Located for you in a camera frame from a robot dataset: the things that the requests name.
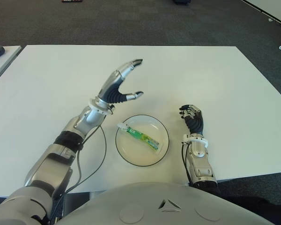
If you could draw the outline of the robot left hand silver black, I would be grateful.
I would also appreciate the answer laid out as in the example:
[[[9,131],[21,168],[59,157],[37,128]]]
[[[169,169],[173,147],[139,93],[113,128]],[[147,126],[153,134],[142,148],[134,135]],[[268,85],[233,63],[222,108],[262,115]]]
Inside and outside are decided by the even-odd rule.
[[[143,95],[144,92],[142,91],[129,94],[123,94],[119,91],[119,87],[124,82],[128,74],[137,66],[141,65],[142,62],[143,59],[134,59],[113,71],[106,82],[103,84],[98,97],[106,103],[115,104],[134,100]]]

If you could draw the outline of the robot right hand silver black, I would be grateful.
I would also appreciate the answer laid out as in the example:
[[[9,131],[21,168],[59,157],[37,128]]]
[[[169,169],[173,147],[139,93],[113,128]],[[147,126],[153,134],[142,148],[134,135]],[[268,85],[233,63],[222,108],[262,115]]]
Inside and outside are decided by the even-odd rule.
[[[190,134],[203,135],[204,121],[201,110],[195,105],[183,105],[179,108]]]

